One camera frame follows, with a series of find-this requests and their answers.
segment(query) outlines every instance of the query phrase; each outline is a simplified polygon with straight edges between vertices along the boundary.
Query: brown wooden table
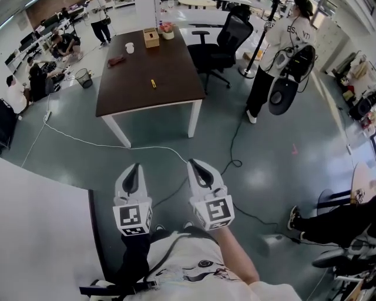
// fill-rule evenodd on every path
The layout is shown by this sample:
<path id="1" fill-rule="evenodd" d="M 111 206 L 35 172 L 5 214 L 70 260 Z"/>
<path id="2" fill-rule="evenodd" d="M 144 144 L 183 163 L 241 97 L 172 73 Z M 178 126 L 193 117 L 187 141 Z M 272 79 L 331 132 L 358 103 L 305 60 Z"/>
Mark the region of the brown wooden table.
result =
<path id="1" fill-rule="evenodd" d="M 114 115 L 192 102 L 188 137 L 194 135 L 205 92 L 176 26 L 174 35 L 175 38 L 169 41 L 160 37 L 159 47 L 153 48 L 145 47 L 142 31 L 129 32 L 112 39 L 107 59 L 122 54 L 126 61 L 110 69 L 105 66 L 96 116 L 103 118 L 127 148 L 131 144 L 113 119 Z M 132 54 L 128 54 L 125 49 L 125 44 L 130 42 L 135 46 Z"/>

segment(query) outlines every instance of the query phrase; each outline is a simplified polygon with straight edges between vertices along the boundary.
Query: window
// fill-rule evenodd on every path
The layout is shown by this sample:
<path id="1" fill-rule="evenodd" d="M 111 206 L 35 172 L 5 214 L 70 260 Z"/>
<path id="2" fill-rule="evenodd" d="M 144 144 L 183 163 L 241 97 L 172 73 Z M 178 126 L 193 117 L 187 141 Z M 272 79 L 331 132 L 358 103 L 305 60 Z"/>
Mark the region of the window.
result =
<path id="1" fill-rule="evenodd" d="M 312 5 L 314 16 L 312 17 L 311 24 L 316 29 L 321 26 L 321 23 L 326 16 L 332 17 L 335 14 L 335 10 L 337 9 L 337 6 L 329 0 L 320 0 L 318 2 L 312 1 Z"/>

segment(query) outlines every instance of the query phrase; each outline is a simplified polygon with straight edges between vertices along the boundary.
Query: white sneaker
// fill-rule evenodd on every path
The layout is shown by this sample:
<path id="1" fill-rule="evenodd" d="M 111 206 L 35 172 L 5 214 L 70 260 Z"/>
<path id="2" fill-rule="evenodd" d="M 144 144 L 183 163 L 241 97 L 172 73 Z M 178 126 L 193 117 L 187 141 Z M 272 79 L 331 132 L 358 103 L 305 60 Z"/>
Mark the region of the white sneaker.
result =
<path id="1" fill-rule="evenodd" d="M 252 123 L 252 124 L 255 124 L 257 122 L 257 118 L 253 117 L 248 110 L 246 112 L 247 112 L 247 116 L 248 116 L 249 122 Z"/>

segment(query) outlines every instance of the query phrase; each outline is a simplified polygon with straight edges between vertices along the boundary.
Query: white t-shirt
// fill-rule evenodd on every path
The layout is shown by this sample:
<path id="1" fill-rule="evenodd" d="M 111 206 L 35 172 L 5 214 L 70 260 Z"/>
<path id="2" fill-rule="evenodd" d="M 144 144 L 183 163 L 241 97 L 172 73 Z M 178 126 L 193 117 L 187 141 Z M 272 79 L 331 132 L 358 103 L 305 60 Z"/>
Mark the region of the white t-shirt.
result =
<path id="1" fill-rule="evenodd" d="M 275 64 L 272 67 L 271 64 L 278 51 L 286 47 L 292 47 L 291 40 L 293 40 L 294 46 L 302 43 L 314 45 L 315 31 L 307 18 L 282 18 L 276 22 L 273 28 L 267 31 L 265 39 L 269 46 L 260 62 L 260 67 L 275 77 L 280 74 L 280 71 L 277 70 Z"/>
<path id="2" fill-rule="evenodd" d="M 34 66 L 34 64 L 40 64 L 41 61 L 37 61 L 36 59 L 33 61 L 33 64 L 30 66 L 28 63 L 26 64 L 26 74 L 30 75 L 30 69 Z"/>
<path id="3" fill-rule="evenodd" d="M 106 6 L 105 0 L 91 0 L 86 8 L 86 11 L 89 14 L 90 23 L 97 23 L 106 19 L 106 14 L 104 11 L 97 12 L 96 14 L 93 13 L 93 9 Z"/>
<path id="4" fill-rule="evenodd" d="M 6 102 L 12 107 L 15 114 L 21 113 L 28 103 L 24 95 L 24 87 L 16 83 L 13 86 L 8 87 Z"/>
<path id="5" fill-rule="evenodd" d="M 147 257 L 152 269 L 165 256 L 174 240 L 184 235 L 152 243 Z M 290 285 L 247 285 L 225 267 L 220 248 L 210 239 L 181 238 L 168 259 L 147 279 L 159 288 L 125 297 L 125 301 L 301 301 Z"/>

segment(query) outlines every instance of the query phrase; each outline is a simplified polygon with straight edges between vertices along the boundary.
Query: power strip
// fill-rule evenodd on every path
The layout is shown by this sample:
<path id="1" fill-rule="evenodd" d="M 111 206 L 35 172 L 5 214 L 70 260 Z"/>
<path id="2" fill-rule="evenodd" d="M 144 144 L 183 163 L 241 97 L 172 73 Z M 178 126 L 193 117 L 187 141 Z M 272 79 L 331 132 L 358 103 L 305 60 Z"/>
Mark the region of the power strip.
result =
<path id="1" fill-rule="evenodd" d="M 46 115 L 43 117 L 44 122 L 47 122 L 50 116 L 51 116 L 51 111 L 47 111 Z"/>

